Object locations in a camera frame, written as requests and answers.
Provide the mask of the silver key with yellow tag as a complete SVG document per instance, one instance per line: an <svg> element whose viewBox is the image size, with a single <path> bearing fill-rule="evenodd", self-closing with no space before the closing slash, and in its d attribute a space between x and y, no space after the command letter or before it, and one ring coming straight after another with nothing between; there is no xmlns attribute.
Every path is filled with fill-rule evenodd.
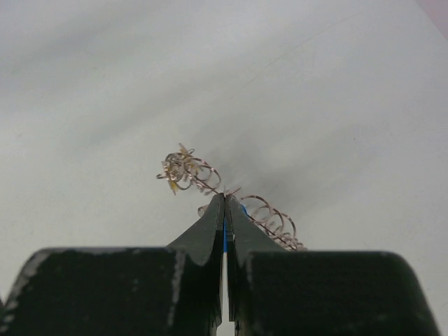
<svg viewBox="0 0 448 336"><path fill-rule="evenodd" d="M194 149L187 149L182 143L179 143L179 152L178 154L182 157L190 157Z"/></svg>

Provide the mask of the steel disc with key rings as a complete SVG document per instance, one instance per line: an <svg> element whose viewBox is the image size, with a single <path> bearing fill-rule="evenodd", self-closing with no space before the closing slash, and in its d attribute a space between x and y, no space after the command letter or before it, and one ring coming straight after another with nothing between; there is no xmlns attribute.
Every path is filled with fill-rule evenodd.
<svg viewBox="0 0 448 336"><path fill-rule="evenodd" d="M264 197L244 194L240 187L226 188L218 170L206 160L197 157L195 150L190 157L179 155L179 149L168 153L161 165L162 171L156 175L156 179L166 181L168 186L169 181L176 182L177 193L196 189L206 196L219 193L234 196L246 207L247 217L252 224L280 247L295 252L307 250L304 244L299 242L296 225L289 215L272 206Z"/></svg>

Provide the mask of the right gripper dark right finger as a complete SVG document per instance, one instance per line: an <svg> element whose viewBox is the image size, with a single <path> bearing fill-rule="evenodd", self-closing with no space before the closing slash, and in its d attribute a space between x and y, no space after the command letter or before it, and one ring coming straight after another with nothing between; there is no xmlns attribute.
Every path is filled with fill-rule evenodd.
<svg viewBox="0 0 448 336"><path fill-rule="evenodd" d="M419 281L387 251L286 251L225 199L236 335L438 335Z"/></svg>

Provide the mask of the yellow key tag on disc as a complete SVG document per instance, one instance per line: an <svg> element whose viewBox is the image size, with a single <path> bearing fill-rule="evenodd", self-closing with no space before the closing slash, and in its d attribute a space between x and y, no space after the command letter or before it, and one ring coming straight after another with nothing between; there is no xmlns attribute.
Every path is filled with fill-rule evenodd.
<svg viewBox="0 0 448 336"><path fill-rule="evenodd" d="M174 181L169 181L169 187L170 187L171 191L173 192L173 194L176 195L176 193L178 192L177 183Z"/></svg>

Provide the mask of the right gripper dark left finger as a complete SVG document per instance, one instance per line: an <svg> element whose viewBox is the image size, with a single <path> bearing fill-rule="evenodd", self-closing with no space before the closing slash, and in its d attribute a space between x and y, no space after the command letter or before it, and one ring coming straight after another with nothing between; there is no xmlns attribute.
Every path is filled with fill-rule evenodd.
<svg viewBox="0 0 448 336"><path fill-rule="evenodd" d="M1 308L2 335L215 335L224 196L163 247L45 248Z"/></svg>

